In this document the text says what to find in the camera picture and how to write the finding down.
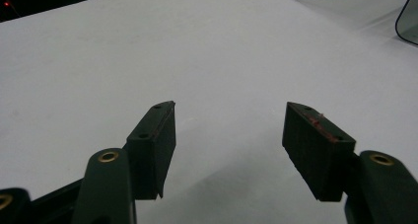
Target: screw hole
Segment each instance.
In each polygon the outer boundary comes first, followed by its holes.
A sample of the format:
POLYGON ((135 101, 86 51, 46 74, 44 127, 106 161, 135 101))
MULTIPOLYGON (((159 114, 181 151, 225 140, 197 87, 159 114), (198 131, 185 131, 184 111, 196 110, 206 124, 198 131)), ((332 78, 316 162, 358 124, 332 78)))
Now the screw hole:
POLYGON ((387 156, 382 155, 382 154, 372 154, 370 156, 370 159, 372 159, 372 161, 374 161, 378 164, 384 165, 384 166, 392 166, 394 164, 393 161, 390 158, 388 158, 387 156))
POLYGON ((119 154, 117 152, 106 152, 99 157, 99 161, 103 163, 112 162, 117 159, 119 154))
POLYGON ((10 194, 0 194, 0 210, 7 207, 13 201, 13 196, 10 194))

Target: white surface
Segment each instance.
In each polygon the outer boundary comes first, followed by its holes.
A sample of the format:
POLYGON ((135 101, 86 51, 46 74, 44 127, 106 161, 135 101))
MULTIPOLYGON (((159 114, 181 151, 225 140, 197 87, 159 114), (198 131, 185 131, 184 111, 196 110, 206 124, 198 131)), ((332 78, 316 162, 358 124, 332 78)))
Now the white surface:
POLYGON ((0 25, 0 188, 40 197, 176 102, 165 197, 138 223, 345 223, 281 146, 286 102, 418 177, 406 0, 93 0, 0 25))

